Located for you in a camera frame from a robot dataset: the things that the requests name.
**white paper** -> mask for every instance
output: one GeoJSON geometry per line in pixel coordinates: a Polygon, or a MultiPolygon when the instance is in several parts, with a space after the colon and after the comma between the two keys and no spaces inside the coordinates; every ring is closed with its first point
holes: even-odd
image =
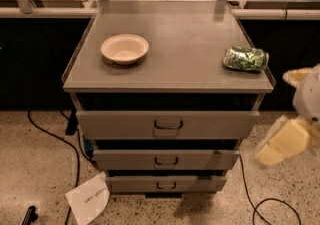
{"type": "Polygon", "coordinates": [[[66,193],[78,225],[87,225],[106,208],[110,191],[104,172],[66,193]]]}

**drawer handle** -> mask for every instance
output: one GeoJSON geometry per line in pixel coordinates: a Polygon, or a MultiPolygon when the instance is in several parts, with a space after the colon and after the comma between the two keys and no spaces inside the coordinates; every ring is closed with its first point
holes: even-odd
{"type": "Polygon", "coordinates": [[[176,164],[178,164],[178,157],[176,157],[176,160],[173,163],[172,162],[159,162],[157,157],[154,158],[154,162],[159,166],[175,166],[176,164]]]}
{"type": "Polygon", "coordinates": [[[154,121],[154,127],[160,130],[176,130],[176,129],[181,129],[183,127],[183,121],[180,120],[179,125],[169,125],[169,126],[162,126],[162,125],[158,125],[158,121],[155,120],[154,121]]]}
{"type": "Polygon", "coordinates": [[[176,182],[174,182],[172,186],[165,186],[165,187],[160,186],[160,185],[159,185],[159,182],[157,182],[157,189],[158,189],[158,190],[173,190],[173,189],[175,189],[176,187],[177,187],[177,183],[176,183],[176,182]]]}

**drawer cabinet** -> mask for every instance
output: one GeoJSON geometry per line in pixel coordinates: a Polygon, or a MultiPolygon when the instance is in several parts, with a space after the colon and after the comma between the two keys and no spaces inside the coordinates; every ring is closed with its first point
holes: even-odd
{"type": "Polygon", "coordinates": [[[228,7],[221,21],[215,12],[207,1],[102,4],[64,89],[111,193],[214,193],[225,185],[273,86],[265,71],[222,66],[227,48],[249,43],[228,7]],[[104,62],[103,42],[125,33],[148,41],[146,57],[104,62]]]}

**terrazzo floor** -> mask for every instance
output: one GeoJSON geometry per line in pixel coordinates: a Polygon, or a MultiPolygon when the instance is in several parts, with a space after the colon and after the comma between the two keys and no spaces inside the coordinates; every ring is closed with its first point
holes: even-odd
{"type": "MultiPolygon", "coordinates": [[[[302,224],[318,225],[319,146],[269,169],[259,168],[252,160],[256,145],[282,114],[262,112],[240,146],[249,194],[255,205],[265,198],[284,200],[297,210],[302,224]]],[[[67,120],[58,111],[33,111],[31,117],[42,128],[78,148],[77,135],[64,136],[67,120]]],[[[65,224],[68,212],[65,193],[73,189],[76,179],[74,151],[35,128],[26,111],[2,111],[0,121],[0,224],[21,224],[31,205],[36,206],[39,215],[34,224],[65,224]]],[[[80,184],[100,172],[81,157],[80,184]]],[[[239,160],[227,178],[223,190],[216,194],[185,194],[182,198],[167,199],[111,195],[106,210],[91,224],[252,224],[253,209],[246,196],[239,160]]],[[[299,224],[295,214],[278,202],[266,202],[259,212],[271,224],[299,224]]],[[[259,217],[255,221],[266,224],[259,217]]],[[[76,224],[73,214],[68,224],[76,224]]]]}

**power cord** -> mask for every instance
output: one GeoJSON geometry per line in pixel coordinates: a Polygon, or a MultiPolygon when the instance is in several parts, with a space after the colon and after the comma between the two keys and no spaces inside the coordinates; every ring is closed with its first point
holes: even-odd
{"type": "MultiPolygon", "coordinates": [[[[72,145],[70,142],[64,140],[62,137],[59,137],[58,135],[55,135],[55,134],[53,134],[53,133],[41,128],[40,126],[38,126],[31,118],[31,110],[28,111],[28,118],[29,118],[29,121],[31,122],[31,124],[34,125],[36,128],[38,128],[40,131],[42,131],[42,132],[44,132],[44,133],[46,133],[46,134],[58,139],[59,141],[67,144],[68,146],[70,146],[74,150],[74,152],[76,153],[76,157],[77,157],[77,175],[76,175],[76,182],[75,182],[75,186],[74,187],[75,188],[78,187],[79,176],[80,176],[80,157],[79,157],[79,152],[76,149],[76,147],[74,145],[72,145]]],[[[68,224],[70,213],[71,213],[71,208],[69,207],[68,213],[67,213],[67,216],[66,216],[66,220],[65,220],[65,225],[68,224]]]]}
{"type": "Polygon", "coordinates": [[[288,206],[293,212],[294,214],[296,215],[297,217],[297,220],[299,222],[299,225],[301,225],[301,219],[300,219],[300,215],[299,213],[291,206],[289,205],[288,203],[286,203],[285,201],[283,200],[280,200],[280,199],[277,199],[277,198],[266,198],[266,199],[263,199],[262,201],[260,201],[256,206],[254,206],[251,198],[250,198],[250,195],[249,195],[249,191],[248,191],[248,186],[247,186],[247,182],[246,182],[246,177],[245,177],[245,173],[244,173],[244,166],[243,166],[243,160],[242,160],[242,157],[241,157],[241,154],[240,154],[240,164],[241,164],[241,172],[242,172],[242,177],[243,177],[243,183],[244,183],[244,188],[246,190],[246,195],[247,195],[247,198],[253,208],[253,215],[252,215],[252,224],[255,225],[255,216],[256,214],[259,215],[259,217],[267,224],[271,225],[270,222],[268,222],[259,212],[258,212],[258,208],[259,206],[261,206],[263,203],[267,202],[267,201],[276,201],[276,202],[280,202],[282,204],[285,204],[286,206],[288,206]]]}
{"type": "MultiPolygon", "coordinates": [[[[70,118],[66,114],[64,114],[61,110],[60,110],[60,114],[68,121],[70,120],[70,118]]],[[[83,158],[86,159],[88,162],[90,162],[95,168],[99,169],[99,167],[96,165],[96,162],[92,160],[92,157],[88,157],[88,155],[83,151],[82,146],[81,146],[81,137],[80,137],[79,129],[77,128],[76,131],[77,131],[77,135],[78,135],[79,149],[80,149],[80,152],[81,152],[83,158]]]]}

